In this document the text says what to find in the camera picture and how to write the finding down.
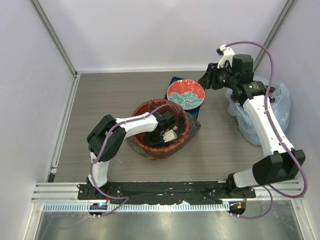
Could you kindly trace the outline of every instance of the blue tray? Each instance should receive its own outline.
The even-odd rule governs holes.
[[[170,82],[169,86],[170,86],[171,84],[173,84],[174,82],[179,81],[179,80],[182,80],[182,79],[185,79],[185,78],[180,78],[180,77],[174,76],[174,77],[171,79],[171,82]],[[164,99],[168,99],[167,93],[165,93]],[[194,119],[197,120],[197,119],[198,119],[198,115],[199,115],[200,107],[201,107],[201,105],[200,105],[200,106],[197,106],[197,107],[194,108],[194,109],[186,110],[186,112],[187,112],[187,113],[190,113],[190,114],[194,117]]]

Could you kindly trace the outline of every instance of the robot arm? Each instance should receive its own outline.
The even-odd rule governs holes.
[[[152,115],[148,115],[149,112],[129,118],[113,118],[111,115],[106,115],[89,134],[87,142],[89,144],[91,162],[93,162],[103,146],[106,132],[114,125],[124,122],[124,124],[121,124],[112,131],[99,161],[92,167],[93,178],[99,188],[107,183],[110,160],[117,154],[125,138],[146,133],[145,144],[148,146],[160,145],[177,138],[176,133],[172,129],[176,125],[173,114],[167,111],[164,114],[155,112]],[[90,174],[88,179],[93,185]]]
[[[238,101],[250,116],[261,141],[264,158],[252,168],[229,174],[226,182],[230,191],[255,185],[267,185],[293,179],[298,167],[279,143],[265,113],[266,87],[254,81],[253,59],[247,54],[234,54],[230,47],[222,45],[217,49],[222,55],[219,63],[209,63],[204,76],[198,81],[206,89],[223,87],[232,89],[232,99]],[[302,150],[295,150],[286,138],[267,99],[268,112],[282,141],[291,149],[302,165],[306,156]]]

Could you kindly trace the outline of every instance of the gray floor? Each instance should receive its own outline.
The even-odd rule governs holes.
[[[85,181],[90,165],[86,138],[104,115],[130,117],[143,102],[162,99],[172,77],[198,80],[202,75],[199,71],[82,74],[55,182]],[[198,135],[168,159],[143,158],[124,142],[111,160],[108,180],[225,180],[230,173],[251,168],[262,158],[262,149],[244,139],[236,119],[228,114],[225,92],[205,91]]]
[[[247,203],[246,216],[258,216],[269,201]],[[290,200],[275,201],[272,211],[256,220],[225,211],[115,213],[85,219],[86,212],[45,212],[36,240],[302,240]]]

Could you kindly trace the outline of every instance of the white panel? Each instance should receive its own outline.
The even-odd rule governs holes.
[[[72,76],[28,0],[0,1],[0,239],[21,240]]]
[[[206,68],[263,43],[285,0],[40,0],[78,71]],[[254,46],[238,53],[256,56]]]
[[[275,62],[275,81],[283,82],[291,94],[290,123],[287,136],[296,149],[303,149],[303,168],[308,177],[306,200],[312,211],[314,227],[320,222],[320,2],[300,0],[295,4],[270,48]],[[258,71],[270,75],[264,57]]]

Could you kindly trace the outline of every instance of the wall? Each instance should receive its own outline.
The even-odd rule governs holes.
[[[72,75],[27,0],[0,1],[0,239],[22,239]]]
[[[283,82],[292,99],[287,136],[296,147],[303,149],[309,188],[306,194],[313,222],[320,223],[320,2],[297,1],[270,50],[275,62],[274,80]],[[265,56],[256,74],[270,75],[269,59]]]
[[[39,2],[76,70],[109,71],[207,68],[222,44],[263,43],[285,0]]]

